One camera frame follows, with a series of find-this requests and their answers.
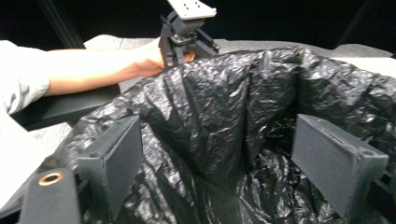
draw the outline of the black mechanical device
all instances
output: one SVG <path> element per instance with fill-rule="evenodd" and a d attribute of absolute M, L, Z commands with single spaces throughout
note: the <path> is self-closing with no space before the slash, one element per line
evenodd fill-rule
<path fill-rule="evenodd" d="M 116 222 L 143 162 L 139 117 L 113 123 L 77 161 L 74 172 L 53 169 L 33 178 L 22 205 L 0 213 L 0 224 Z"/>
<path fill-rule="evenodd" d="M 376 210 L 396 223 L 396 178 L 386 171 L 387 154 L 327 120 L 299 115 L 291 160 L 340 217 Z"/>
<path fill-rule="evenodd" d="M 161 16 L 160 48 L 165 67 L 184 63 L 184 52 L 194 51 L 196 58 L 219 54 L 220 46 L 200 29 L 205 18 L 216 16 L 216 9 L 198 0 L 168 0 L 172 8 L 167 18 Z"/>

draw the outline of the dark background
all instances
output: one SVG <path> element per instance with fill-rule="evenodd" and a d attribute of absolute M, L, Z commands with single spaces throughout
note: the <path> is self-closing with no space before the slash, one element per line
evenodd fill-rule
<path fill-rule="evenodd" d="M 396 0 L 202 0 L 218 15 L 205 20 L 213 38 L 277 40 L 335 49 L 342 44 L 396 52 Z M 60 1 L 83 41 L 97 35 L 157 37 L 166 0 Z M 20 46 L 62 49 L 34 0 L 0 0 L 0 38 Z"/>

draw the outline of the crumpled black plastic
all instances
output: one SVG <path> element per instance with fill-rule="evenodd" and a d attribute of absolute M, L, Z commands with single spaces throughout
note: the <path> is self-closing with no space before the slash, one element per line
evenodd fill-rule
<path fill-rule="evenodd" d="M 290 161 L 297 113 L 369 141 L 396 170 L 396 80 L 286 48 L 141 80 L 82 118 L 39 172 L 75 169 L 111 123 L 138 114 L 145 162 L 119 223 L 345 223 Z M 361 222 L 378 220 L 372 213 Z"/>

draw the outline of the robot end effector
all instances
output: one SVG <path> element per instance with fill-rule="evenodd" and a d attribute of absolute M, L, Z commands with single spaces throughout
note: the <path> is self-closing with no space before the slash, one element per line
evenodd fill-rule
<path fill-rule="evenodd" d="M 216 16 L 216 9 L 198 0 L 168 0 L 175 10 L 162 17 L 160 48 L 165 68 L 184 63 L 183 54 L 192 50 L 196 58 L 219 54 L 219 45 L 200 28 L 205 18 Z"/>

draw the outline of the garbage bag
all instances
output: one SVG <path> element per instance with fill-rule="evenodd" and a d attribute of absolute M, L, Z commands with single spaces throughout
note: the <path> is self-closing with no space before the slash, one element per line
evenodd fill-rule
<path fill-rule="evenodd" d="M 145 161 L 119 223 L 346 223 L 290 161 L 298 113 L 390 155 L 396 80 L 304 48 L 238 51 L 141 80 L 83 117 L 38 170 L 75 158 L 111 123 L 140 115 Z M 367 214 L 365 222 L 377 222 Z"/>

